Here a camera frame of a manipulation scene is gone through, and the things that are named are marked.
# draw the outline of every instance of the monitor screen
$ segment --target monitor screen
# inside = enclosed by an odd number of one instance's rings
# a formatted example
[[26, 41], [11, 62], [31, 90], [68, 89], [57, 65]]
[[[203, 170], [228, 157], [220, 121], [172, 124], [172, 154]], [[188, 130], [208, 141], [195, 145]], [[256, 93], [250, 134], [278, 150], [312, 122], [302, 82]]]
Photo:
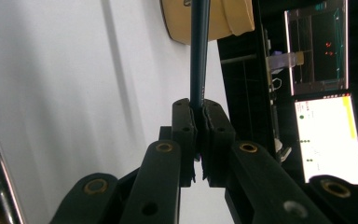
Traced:
[[346, 11], [345, 0], [285, 11], [288, 52], [304, 54], [290, 69], [292, 95], [348, 88]]
[[358, 134], [351, 95], [325, 95], [295, 105], [306, 182], [315, 175], [333, 175], [358, 184]]

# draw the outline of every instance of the dark blue rod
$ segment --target dark blue rod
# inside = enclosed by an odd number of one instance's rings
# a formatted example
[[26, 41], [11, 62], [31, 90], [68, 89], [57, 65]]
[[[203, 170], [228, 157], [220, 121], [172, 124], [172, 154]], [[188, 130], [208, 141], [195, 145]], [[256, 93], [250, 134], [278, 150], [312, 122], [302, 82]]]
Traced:
[[205, 93], [211, 0], [191, 1], [190, 107], [200, 111]]

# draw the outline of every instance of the computer screen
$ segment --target computer screen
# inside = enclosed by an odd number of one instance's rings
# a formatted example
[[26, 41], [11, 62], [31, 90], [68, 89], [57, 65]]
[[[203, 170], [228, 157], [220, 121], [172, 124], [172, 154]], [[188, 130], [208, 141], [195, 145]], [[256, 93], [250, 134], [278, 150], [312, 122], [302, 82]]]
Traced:
[[333, 175], [358, 184], [358, 133], [349, 93], [295, 101], [305, 181]]
[[289, 71], [292, 95], [348, 88], [346, 12], [345, 0], [285, 11], [288, 52], [304, 54], [304, 64]]

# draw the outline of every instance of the black machine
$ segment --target black machine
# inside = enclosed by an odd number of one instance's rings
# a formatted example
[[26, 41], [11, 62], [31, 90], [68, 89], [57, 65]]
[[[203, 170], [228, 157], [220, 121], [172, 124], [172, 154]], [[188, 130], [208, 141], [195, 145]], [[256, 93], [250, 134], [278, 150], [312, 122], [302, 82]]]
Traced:
[[[358, 223], [358, 186], [331, 175], [299, 186], [280, 166], [275, 148], [238, 140], [220, 104], [203, 99], [210, 1], [191, 6], [190, 100], [172, 104], [172, 126], [160, 128], [139, 169], [121, 179], [82, 178], [51, 223], [178, 223], [180, 189], [191, 186], [195, 158], [210, 187], [226, 189], [235, 223]], [[258, 1], [253, 6], [257, 57], [265, 59]]]

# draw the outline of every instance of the white wall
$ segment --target white wall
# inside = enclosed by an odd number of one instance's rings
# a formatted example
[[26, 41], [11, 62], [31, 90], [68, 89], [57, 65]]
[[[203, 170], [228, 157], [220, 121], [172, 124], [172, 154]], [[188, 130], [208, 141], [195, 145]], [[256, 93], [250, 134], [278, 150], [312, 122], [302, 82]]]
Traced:
[[[0, 143], [29, 223], [77, 180], [137, 168], [171, 104], [189, 97], [189, 46], [159, 0], [0, 1]], [[227, 109], [215, 42], [206, 97]], [[232, 222], [222, 189], [182, 192], [181, 223]]]

